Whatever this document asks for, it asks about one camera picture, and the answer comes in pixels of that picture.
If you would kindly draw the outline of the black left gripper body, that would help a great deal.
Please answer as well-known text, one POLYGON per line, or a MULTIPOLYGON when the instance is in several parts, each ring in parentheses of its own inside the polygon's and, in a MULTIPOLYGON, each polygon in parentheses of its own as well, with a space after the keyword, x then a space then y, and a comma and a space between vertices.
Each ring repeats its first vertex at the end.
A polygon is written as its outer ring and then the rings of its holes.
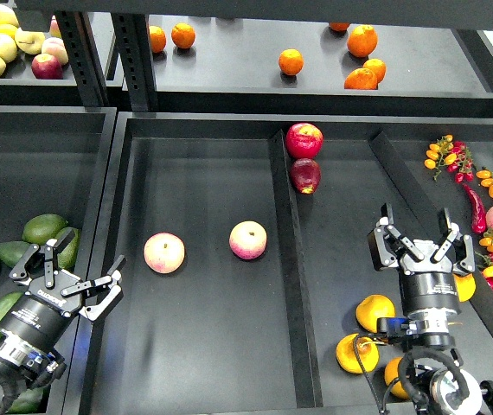
POLYGON ((81 294, 64 297, 61 292, 82 282, 67 270, 55 273, 50 288, 44 276, 33 279, 27 292, 1 319, 0 331, 6 337, 15 335, 42 352, 51 352, 83 306, 81 294))

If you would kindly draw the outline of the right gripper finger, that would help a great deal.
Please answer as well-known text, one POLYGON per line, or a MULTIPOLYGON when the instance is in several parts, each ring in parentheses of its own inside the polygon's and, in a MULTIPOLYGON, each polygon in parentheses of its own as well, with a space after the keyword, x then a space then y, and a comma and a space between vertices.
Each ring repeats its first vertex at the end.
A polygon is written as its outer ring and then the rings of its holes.
POLYGON ((400 259, 404 254, 416 262, 423 260, 423 252, 394 225, 393 209, 390 203, 381 206, 381 217, 368 234, 368 246, 376 271, 399 268, 400 259))
POLYGON ((438 224, 441 239, 433 251, 431 262, 460 276, 473 273, 475 257, 472 237, 461 233, 459 225, 451 220, 446 207, 438 212, 438 224))

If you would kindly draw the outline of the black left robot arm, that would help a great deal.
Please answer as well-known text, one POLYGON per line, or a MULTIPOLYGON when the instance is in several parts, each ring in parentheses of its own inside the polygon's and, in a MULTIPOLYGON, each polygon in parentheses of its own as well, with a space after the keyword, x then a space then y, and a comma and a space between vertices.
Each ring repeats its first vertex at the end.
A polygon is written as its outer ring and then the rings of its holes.
POLYGON ((104 319, 122 299, 119 256, 106 274, 82 280, 58 265, 58 255, 74 238, 67 230, 44 245, 31 245, 15 264, 10 278, 26 291, 0 320, 0 414, 22 393, 51 385, 66 370, 55 349, 77 316, 104 319))

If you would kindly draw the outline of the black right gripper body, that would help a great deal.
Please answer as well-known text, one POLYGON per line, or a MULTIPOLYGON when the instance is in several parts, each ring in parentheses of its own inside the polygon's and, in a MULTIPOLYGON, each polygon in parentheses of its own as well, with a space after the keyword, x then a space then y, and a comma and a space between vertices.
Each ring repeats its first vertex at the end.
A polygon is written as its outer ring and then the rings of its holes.
POLYGON ((461 312, 458 290, 452 275, 452 262, 443 257, 432 262, 439 248, 430 240, 416 239, 415 247, 423 254, 417 261, 409 252, 399 259, 400 298, 403 314, 415 318, 424 310, 443 310, 448 316, 461 312))

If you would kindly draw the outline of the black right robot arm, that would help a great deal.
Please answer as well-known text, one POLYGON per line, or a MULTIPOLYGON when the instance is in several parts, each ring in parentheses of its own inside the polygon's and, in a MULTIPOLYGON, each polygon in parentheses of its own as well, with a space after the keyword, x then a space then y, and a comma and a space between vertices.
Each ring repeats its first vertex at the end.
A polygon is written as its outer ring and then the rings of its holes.
POLYGON ((457 275, 476 270, 472 238, 460 232, 448 210, 439 212, 440 241, 410 239, 394 224, 386 203, 368 234, 377 271, 395 269, 399 276, 402 315, 380 317, 371 337, 398 345, 403 355, 393 386, 401 385, 418 414, 493 414, 493 381, 481 382, 462 368, 449 330, 460 312, 457 275))

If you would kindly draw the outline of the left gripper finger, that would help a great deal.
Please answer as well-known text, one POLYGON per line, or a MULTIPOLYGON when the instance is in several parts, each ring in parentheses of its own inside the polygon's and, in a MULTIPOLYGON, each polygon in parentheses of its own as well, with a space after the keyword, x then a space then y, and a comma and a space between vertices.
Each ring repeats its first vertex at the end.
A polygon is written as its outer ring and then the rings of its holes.
POLYGON ((124 266, 125 256, 119 255, 104 276, 63 288, 61 296, 67 300, 67 305, 70 299, 78 299, 78 305, 70 313, 81 315, 90 322, 104 319, 123 298, 120 283, 124 266))
POLYGON ((34 279, 36 270, 42 271, 44 286, 47 289, 55 287, 55 276, 60 270, 58 255, 74 239, 75 231, 70 228, 63 232, 58 239, 49 239, 44 245, 31 244, 10 271, 10 279, 19 285, 29 286, 34 279))

